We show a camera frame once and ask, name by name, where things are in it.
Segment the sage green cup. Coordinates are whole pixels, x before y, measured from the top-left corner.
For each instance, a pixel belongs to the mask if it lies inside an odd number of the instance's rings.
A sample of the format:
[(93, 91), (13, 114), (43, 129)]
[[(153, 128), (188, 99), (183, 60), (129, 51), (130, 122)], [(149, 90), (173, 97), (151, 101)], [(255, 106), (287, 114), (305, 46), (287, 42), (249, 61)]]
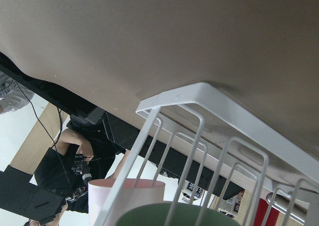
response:
[[(115, 223), (117, 226), (163, 226), (171, 203), (150, 204), (132, 209), (123, 214)], [(178, 203), (171, 221), (172, 226), (194, 226), (202, 207)], [(232, 218), (206, 209), (202, 226), (237, 226)]]

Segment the pink cup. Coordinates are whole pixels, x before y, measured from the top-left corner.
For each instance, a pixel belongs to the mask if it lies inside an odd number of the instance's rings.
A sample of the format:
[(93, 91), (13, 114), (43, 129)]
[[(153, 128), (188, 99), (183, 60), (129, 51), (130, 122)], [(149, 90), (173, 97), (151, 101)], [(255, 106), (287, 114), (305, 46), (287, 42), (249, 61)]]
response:
[[(107, 226), (113, 226), (124, 213), (149, 204), (162, 203), (164, 198), (165, 183), (149, 179), (138, 180), (134, 187), (135, 179), (126, 179), (118, 195), (113, 209), (106, 221)], [(88, 214), (89, 225), (94, 225), (102, 206), (106, 202), (115, 179), (97, 179), (88, 185)]]

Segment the person in black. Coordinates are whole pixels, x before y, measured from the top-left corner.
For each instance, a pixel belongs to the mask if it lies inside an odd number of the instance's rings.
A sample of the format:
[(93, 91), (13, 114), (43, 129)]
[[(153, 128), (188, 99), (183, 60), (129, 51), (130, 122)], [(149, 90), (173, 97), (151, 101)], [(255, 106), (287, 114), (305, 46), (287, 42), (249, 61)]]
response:
[(89, 181), (105, 179), (116, 155), (123, 157), (109, 176), (116, 179), (130, 151), (112, 141), (107, 116), (97, 124), (84, 123), (75, 116), (50, 147), (34, 172), (37, 185), (65, 198), (62, 208), (47, 223), (59, 225), (65, 211), (88, 213)]

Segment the person in grey sleeve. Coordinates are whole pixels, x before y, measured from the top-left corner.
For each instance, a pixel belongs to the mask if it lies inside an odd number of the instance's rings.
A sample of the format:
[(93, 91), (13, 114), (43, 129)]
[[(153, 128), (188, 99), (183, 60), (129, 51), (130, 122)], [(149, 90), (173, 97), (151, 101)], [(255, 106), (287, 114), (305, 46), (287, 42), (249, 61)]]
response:
[(26, 106), (34, 92), (0, 72), (0, 113), (15, 112)]

